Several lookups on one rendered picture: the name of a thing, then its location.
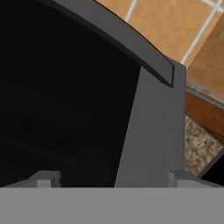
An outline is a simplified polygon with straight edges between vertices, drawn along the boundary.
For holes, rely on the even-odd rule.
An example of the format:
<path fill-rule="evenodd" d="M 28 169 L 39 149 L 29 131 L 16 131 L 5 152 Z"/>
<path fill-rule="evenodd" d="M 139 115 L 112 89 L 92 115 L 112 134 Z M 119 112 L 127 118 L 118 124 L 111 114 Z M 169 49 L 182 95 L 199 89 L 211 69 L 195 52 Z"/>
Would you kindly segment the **black appliance with grey edge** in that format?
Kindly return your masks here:
<path fill-rule="evenodd" d="M 199 174 L 199 178 L 224 187 L 224 147 Z"/>

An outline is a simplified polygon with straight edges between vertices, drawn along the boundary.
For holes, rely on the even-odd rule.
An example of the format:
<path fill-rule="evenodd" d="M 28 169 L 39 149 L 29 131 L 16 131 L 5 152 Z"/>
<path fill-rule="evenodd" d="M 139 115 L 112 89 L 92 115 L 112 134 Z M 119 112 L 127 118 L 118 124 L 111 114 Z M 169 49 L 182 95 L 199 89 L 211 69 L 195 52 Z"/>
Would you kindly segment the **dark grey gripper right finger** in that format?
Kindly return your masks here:
<path fill-rule="evenodd" d="M 188 171 L 169 171 L 167 173 L 169 187 L 183 188 L 221 188 L 221 185 L 202 180 Z"/>

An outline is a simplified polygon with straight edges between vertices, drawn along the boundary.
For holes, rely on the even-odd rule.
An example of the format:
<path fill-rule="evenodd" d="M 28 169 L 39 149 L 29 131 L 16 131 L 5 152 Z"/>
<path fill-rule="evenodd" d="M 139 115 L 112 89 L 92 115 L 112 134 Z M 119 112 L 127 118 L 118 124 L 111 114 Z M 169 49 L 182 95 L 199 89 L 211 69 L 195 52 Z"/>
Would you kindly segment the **brown wooden cupboard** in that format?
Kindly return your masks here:
<path fill-rule="evenodd" d="M 202 95 L 185 95 L 186 113 L 224 144 L 224 14 L 187 69 Z"/>

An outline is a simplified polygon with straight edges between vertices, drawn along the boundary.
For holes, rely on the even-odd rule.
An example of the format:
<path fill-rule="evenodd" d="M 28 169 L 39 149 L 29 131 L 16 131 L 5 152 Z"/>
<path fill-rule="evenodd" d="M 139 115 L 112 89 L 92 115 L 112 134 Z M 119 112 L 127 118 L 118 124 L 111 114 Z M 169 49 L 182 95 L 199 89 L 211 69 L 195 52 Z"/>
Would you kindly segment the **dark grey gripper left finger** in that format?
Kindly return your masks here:
<path fill-rule="evenodd" d="M 30 178 L 8 185 L 9 188 L 17 187 L 37 187 L 37 188 L 54 188 L 61 187 L 60 171 L 38 171 Z"/>

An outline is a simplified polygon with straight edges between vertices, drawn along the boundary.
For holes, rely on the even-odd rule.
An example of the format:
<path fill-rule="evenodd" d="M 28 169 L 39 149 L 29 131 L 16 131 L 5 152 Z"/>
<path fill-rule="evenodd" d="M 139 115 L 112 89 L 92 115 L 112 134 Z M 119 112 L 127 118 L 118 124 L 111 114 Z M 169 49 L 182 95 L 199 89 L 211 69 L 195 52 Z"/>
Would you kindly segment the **black and grey microwave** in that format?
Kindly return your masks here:
<path fill-rule="evenodd" d="M 112 187 L 140 66 L 52 0 L 0 0 L 0 187 Z"/>

